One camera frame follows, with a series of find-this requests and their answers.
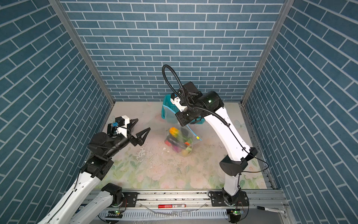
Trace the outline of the orange green toy cucumber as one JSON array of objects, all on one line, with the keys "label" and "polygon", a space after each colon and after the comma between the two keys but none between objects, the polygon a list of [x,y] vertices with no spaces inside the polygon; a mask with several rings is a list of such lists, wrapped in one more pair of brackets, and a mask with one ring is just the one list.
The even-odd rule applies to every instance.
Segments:
[{"label": "orange green toy cucumber", "polygon": [[170,128],[169,133],[176,139],[183,139],[182,132],[175,127]]}]

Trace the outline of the teal plastic basket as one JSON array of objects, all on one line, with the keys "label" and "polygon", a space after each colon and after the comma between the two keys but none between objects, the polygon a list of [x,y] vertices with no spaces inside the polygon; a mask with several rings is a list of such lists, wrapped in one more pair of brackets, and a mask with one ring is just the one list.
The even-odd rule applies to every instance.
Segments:
[{"label": "teal plastic basket", "polygon": [[[164,100],[163,100],[162,112],[161,112],[162,119],[166,119],[166,111],[165,111],[166,109],[171,111],[174,114],[174,117],[175,117],[175,114],[177,112],[179,112],[179,109],[176,107],[176,105],[174,105],[171,102],[171,95],[170,94],[165,95]],[[199,118],[196,118],[196,119],[192,120],[190,122],[190,124],[203,124],[204,122],[205,122],[205,119],[199,117]]]}]

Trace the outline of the clear zip top bag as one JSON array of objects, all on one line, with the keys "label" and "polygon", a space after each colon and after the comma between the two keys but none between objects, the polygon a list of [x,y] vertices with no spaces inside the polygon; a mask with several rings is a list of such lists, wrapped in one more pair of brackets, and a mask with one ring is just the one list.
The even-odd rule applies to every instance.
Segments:
[{"label": "clear zip top bag", "polygon": [[[167,109],[165,111],[166,111],[166,119],[164,119],[164,121],[165,121],[165,140],[164,140],[165,144],[167,146],[171,147],[172,150],[179,155],[181,155],[181,151],[183,149],[193,151],[194,146],[198,145],[198,143],[201,142],[202,139],[190,128],[189,125],[182,127],[178,123],[176,117],[174,117],[174,114],[171,111],[169,111]],[[169,133],[169,129],[172,127],[175,127],[182,132],[183,139],[176,139]]]}]

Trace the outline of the yellow toy potato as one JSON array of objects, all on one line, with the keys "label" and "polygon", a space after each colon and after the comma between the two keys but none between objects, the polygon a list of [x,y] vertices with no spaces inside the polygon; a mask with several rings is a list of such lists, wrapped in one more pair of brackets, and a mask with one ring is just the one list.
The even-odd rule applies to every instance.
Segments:
[{"label": "yellow toy potato", "polygon": [[186,156],[188,156],[191,152],[192,152],[192,150],[183,149],[183,150],[181,151],[181,155],[184,156],[184,157],[186,157]]}]

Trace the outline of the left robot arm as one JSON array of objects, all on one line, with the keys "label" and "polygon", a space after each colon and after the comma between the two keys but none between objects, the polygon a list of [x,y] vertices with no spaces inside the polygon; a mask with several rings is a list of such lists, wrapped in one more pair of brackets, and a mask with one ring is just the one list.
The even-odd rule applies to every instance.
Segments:
[{"label": "left robot arm", "polygon": [[89,224],[104,209],[126,204],[122,187],[113,183],[106,184],[100,193],[83,209],[80,205],[92,190],[105,178],[114,162],[113,156],[128,144],[142,146],[150,132],[146,128],[136,135],[131,133],[138,119],[127,116],[116,119],[113,134],[95,134],[87,145],[91,156],[80,168],[76,180],[54,208],[40,221],[41,224]]}]

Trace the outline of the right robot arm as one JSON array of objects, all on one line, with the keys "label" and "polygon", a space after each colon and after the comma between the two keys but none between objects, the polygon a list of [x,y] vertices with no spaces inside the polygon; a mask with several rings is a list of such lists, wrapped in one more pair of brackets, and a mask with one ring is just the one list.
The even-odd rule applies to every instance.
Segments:
[{"label": "right robot arm", "polygon": [[248,161],[257,155],[256,148],[250,147],[239,135],[216,92],[180,93],[181,96],[171,94],[171,103],[179,109],[175,114],[178,122],[184,127],[200,117],[212,127],[227,151],[227,156],[220,161],[220,167],[225,173],[223,200],[229,206],[242,202],[241,198],[246,194],[239,187],[240,174],[248,166]]}]

